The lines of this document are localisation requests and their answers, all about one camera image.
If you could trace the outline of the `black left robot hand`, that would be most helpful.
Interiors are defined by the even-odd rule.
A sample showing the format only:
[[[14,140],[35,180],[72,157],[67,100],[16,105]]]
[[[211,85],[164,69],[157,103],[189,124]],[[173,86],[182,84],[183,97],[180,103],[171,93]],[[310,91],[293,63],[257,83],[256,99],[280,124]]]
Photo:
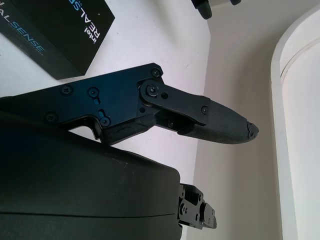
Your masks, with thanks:
[[[191,0],[194,8],[198,10],[203,19],[208,20],[212,17],[211,7],[231,3],[233,6],[240,4],[241,0]]]

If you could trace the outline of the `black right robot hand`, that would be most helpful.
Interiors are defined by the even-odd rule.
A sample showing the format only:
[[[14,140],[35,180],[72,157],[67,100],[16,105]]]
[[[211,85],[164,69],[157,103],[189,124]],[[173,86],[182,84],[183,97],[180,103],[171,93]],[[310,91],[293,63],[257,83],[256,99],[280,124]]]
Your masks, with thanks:
[[[259,129],[164,84],[155,63],[0,100],[3,240],[178,240],[215,210],[178,171],[115,144],[154,126],[220,144]]]

